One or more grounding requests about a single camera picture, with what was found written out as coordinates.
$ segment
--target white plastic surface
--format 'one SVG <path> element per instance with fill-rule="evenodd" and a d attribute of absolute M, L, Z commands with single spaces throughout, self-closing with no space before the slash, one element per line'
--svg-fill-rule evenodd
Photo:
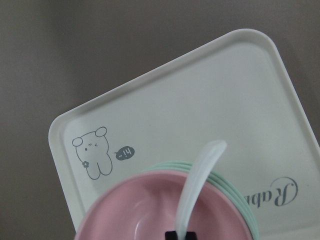
<path fill-rule="evenodd" d="M 84 154 L 97 139 L 104 159 L 99 151 Z M 319 146 L 276 46 L 251 29 L 232 31 L 55 119 L 49 144 L 75 229 L 115 183 L 159 162 L 192 162 L 212 139 L 228 143 L 215 171 L 248 200 L 262 240 L 320 239 Z M 93 159 L 91 167 L 110 160 L 111 173 L 91 179 L 84 162 Z"/>
<path fill-rule="evenodd" d="M 175 215 L 175 231 L 178 240 L 186 239 L 189 219 L 212 168 L 227 148 L 223 140 L 207 143 L 195 159 L 186 178 Z"/>

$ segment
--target bowl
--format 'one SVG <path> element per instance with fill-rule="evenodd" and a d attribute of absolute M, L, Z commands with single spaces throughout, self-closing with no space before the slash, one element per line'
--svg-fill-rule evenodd
<path fill-rule="evenodd" d="M 164 240 L 173 231 L 187 173 L 151 170 L 129 177 L 104 193 L 82 220 L 75 240 Z M 252 240 L 233 202 L 206 182 L 191 214 L 188 231 L 200 240 Z"/>
<path fill-rule="evenodd" d="M 192 167 L 192 163 L 188 161 L 165 161 L 160 162 L 152 167 L 146 169 L 145 171 L 152 170 L 175 170 L 188 173 Z M 251 208 L 249 207 L 247 201 L 239 190 L 223 175 L 215 171 L 211 171 L 209 174 L 207 182 L 214 185 L 221 192 L 223 192 L 239 210 L 242 217 L 246 221 L 246 224 L 249 227 L 253 240 L 260 239 L 259 228 L 257 220 Z"/>

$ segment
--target pink bowl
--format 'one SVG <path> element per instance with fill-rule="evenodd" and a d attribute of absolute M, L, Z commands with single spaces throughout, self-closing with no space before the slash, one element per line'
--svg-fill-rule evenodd
<path fill-rule="evenodd" d="M 164 240 L 173 231 L 185 172 L 157 170 L 127 178 L 89 209 L 75 240 Z M 252 240 L 238 209 L 206 182 L 193 209 L 188 231 L 199 240 Z"/>

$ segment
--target bear ear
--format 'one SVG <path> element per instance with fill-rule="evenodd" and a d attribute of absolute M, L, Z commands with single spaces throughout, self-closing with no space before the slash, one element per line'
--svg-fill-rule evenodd
<path fill-rule="evenodd" d="M 106 133 L 107 133 L 107 129 L 106 129 L 104 126 L 98 128 L 98 129 L 95 131 L 95 135 L 96 135 L 97 137 L 102 137 L 102 136 L 106 135 Z"/>
<path fill-rule="evenodd" d="M 75 147 L 79 147 L 84 141 L 82 140 L 81 137 L 77 137 L 72 140 L 72 145 Z"/>

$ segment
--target white spoon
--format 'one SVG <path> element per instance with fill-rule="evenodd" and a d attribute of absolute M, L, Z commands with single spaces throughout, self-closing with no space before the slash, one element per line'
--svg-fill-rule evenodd
<path fill-rule="evenodd" d="M 227 148 L 224 140 L 211 141 L 201 150 L 186 178 L 175 215 L 178 240 L 185 240 L 192 210 L 212 168 Z"/>

